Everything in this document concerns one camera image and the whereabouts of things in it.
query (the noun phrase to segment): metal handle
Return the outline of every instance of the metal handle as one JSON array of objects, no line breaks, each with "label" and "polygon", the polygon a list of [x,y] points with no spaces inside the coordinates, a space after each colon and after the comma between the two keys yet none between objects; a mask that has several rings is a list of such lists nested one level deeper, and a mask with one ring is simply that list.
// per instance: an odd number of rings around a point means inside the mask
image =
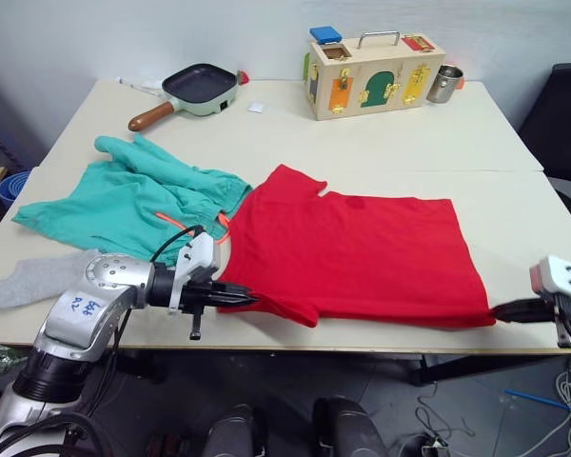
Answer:
[{"label": "metal handle", "polygon": [[379,35],[395,35],[396,41],[393,42],[393,46],[396,46],[400,42],[400,33],[398,31],[365,31],[360,37],[358,42],[358,50],[362,48],[362,42],[367,36],[379,36]]}]

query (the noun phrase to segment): blue block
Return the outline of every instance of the blue block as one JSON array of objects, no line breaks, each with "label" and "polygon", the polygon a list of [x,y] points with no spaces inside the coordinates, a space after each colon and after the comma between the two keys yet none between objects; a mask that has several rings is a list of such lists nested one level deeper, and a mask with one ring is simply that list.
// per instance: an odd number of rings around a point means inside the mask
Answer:
[{"label": "blue block", "polygon": [[320,45],[325,45],[327,43],[339,43],[343,37],[336,30],[330,26],[326,27],[313,27],[308,30],[313,38],[317,40]]}]

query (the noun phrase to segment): yellow panel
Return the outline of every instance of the yellow panel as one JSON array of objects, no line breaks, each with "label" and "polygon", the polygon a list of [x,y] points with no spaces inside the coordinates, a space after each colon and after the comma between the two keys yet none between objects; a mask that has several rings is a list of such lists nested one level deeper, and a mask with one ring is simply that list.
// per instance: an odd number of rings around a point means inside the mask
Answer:
[{"label": "yellow panel", "polygon": [[421,96],[430,72],[431,68],[426,64],[420,64],[415,70],[412,70],[404,92],[403,102],[405,105],[412,105]]},{"label": "yellow panel", "polygon": [[332,112],[341,113],[349,104],[349,95],[353,87],[353,78],[346,79],[346,89],[341,89],[342,80],[332,80],[332,93],[330,94],[330,104],[328,109]]}]

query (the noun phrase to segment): green door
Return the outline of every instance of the green door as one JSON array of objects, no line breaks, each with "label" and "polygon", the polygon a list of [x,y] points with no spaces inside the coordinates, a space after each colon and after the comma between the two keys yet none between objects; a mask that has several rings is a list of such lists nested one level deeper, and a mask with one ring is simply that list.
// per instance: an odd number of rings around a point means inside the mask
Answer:
[{"label": "green door", "polygon": [[368,84],[365,85],[367,98],[364,96],[365,101],[362,103],[362,108],[376,107],[387,103],[384,92],[388,84],[393,84],[391,71],[381,71],[368,79]]}]

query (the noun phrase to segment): frying pan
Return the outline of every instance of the frying pan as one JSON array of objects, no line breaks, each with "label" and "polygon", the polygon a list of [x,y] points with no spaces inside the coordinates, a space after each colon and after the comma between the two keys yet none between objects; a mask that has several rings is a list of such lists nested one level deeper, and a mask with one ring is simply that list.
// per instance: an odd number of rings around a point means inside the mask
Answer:
[{"label": "frying pan", "polygon": [[185,109],[207,116],[228,107],[235,98],[237,76],[210,64],[196,64],[163,81],[168,100],[129,121],[129,130],[140,131],[173,112]]}]

